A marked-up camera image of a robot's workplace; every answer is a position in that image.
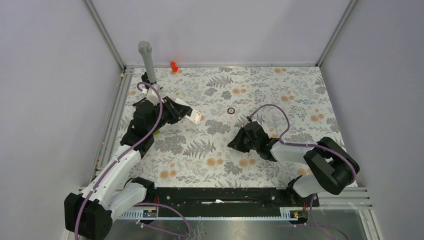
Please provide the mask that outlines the grey microphone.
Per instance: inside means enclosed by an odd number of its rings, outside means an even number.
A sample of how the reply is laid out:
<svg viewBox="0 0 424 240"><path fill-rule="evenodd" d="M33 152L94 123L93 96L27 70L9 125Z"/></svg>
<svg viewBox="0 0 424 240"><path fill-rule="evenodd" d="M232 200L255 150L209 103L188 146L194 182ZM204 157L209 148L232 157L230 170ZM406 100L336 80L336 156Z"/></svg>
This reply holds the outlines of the grey microphone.
<svg viewBox="0 0 424 240"><path fill-rule="evenodd" d="M153 64L153 58L152 58L152 47L150 43L146 40L142 40L138 43L138 52L140 53L144 68L147 73L149 82L151 84L155 84L157 82L157 78L155 75L155 68Z"/></svg>

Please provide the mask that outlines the black microphone stand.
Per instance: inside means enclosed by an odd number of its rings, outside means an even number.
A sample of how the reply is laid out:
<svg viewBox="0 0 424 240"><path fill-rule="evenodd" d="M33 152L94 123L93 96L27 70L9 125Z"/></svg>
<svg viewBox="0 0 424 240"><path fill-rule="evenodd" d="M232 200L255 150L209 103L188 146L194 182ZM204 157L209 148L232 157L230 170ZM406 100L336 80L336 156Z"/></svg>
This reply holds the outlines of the black microphone stand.
<svg viewBox="0 0 424 240"><path fill-rule="evenodd" d="M146 93L151 87L156 88L157 85L155 83L150 82L149 76L148 76L147 72L145 72L141 76L141 83L139 84L138 88L142 92Z"/></svg>

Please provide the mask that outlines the red plastic block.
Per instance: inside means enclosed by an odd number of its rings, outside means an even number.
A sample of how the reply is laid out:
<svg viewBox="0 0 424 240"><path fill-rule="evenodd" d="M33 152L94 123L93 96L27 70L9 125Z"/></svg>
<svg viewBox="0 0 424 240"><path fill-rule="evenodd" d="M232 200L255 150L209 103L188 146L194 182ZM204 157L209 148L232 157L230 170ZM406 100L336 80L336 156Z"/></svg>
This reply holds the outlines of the red plastic block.
<svg viewBox="0 0 424 240"><path fill-rule="evenodd" d="M170 62L170 67L171 67L171 70L172 70L173 72L177 72L177 71L179 70L179 67L177 66L177 64L176 64L176 62L175 62L175 61L171 61L171 62Z"/></svg>

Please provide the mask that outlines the floral table mat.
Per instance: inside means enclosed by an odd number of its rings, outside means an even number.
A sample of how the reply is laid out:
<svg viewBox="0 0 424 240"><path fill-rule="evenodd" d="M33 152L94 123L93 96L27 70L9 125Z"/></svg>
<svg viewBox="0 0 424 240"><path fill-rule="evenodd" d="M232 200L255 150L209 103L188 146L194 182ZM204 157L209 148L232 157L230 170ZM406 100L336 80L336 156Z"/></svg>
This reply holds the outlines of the floral table mat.
<svg viewBox="0 0 424 240"><path fill-rule="evenodd" d="M227 147L253 114L272 138L344 145L318 67L158 68L160 94L201 112L199 124L183 119L163 126L147 155L124 177L158 187L283 187L311 173L305 164L263 160L255 151Z"/></svg>

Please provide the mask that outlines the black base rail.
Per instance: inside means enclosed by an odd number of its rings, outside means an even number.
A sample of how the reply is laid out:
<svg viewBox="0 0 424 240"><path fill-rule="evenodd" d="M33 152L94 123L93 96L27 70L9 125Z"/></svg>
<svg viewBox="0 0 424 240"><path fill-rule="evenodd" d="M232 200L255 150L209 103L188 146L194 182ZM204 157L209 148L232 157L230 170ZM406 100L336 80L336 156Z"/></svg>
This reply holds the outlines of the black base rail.
<svg viewBox="0 0 424 240"><path fill-rule="evenodd" d="M309 207L311 198L272 187L156 187L143 202L170 206L186 218L267 218L280 217L280 208Z"/></svg>

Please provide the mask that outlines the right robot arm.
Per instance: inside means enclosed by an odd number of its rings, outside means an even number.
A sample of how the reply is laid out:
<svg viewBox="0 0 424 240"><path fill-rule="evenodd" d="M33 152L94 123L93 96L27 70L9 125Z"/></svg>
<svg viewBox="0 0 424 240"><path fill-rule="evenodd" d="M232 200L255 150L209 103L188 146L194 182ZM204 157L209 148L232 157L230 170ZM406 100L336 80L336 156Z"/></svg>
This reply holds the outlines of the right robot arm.
<svg viewBox="0 0 424 240"><path fill-rule="evenodd" d="M295 178L288 185L286 198L293 206L301 205L312 194L339 195L356 180L360 171L357 162L330 137L325 136L317 143L287 142L269 137L256 121L240 128L227 146L242 153L255 151L266 161L307 165L311 173Z"/></svg>

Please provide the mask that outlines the white red remote control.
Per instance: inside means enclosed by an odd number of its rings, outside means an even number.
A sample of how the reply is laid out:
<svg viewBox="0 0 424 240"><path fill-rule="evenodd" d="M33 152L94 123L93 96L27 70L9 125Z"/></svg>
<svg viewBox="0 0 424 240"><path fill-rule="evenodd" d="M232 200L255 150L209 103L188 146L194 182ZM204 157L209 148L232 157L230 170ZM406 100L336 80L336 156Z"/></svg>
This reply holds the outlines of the white red remote control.
<svg viewBox="0 0 424 240"><path fill-rule="evenodd" d="M183 101L180 98L176 98L175 102L177 104L186 106L186 107L190 107L190 110L188 111L187 115L185 116L186 119L190 120L192 123L198 125L201 121L202 118L202 113L198 110L196 110L195 108L191 107L188 103L186 103L185 101Z"/></svg>

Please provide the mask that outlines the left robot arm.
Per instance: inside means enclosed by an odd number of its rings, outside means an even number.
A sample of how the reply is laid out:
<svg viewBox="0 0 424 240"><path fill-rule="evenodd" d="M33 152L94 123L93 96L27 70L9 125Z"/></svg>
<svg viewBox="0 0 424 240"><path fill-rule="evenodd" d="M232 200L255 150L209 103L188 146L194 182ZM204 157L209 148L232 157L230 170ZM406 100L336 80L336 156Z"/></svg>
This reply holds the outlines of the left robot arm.
<svg viewBox="0 0 424 240"><path fill-rule="evenodd" d="M64 200L65 228L75 239L103 240L114 221L132 206L154 202L150 181L132 182L119 193L116 189L153 145L155 132L193 114L194 110L180 99L173 101L167 96L161 101L144 98L137 102L115 155L81 193L70 193Z"/></svg>

